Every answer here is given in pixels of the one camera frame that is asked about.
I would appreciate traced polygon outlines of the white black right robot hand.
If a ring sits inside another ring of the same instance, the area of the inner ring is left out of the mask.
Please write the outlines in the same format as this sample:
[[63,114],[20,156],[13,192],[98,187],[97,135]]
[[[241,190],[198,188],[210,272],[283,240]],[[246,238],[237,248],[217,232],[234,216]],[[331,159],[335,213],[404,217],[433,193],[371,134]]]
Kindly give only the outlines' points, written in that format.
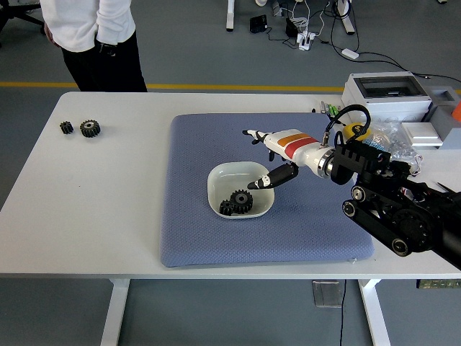
[[296,129],[274,133],[260,130],[244,130],[243,134],[252,136],[253,144],[263,143],[269,149],[269,160],[276,154],[286,161],[280,167],[247,185],[250,190],[272,189],[295,178],[298,168],[307,166],[319,177],[326,178],[331,173],[334,148],[327,146],[306,133]]

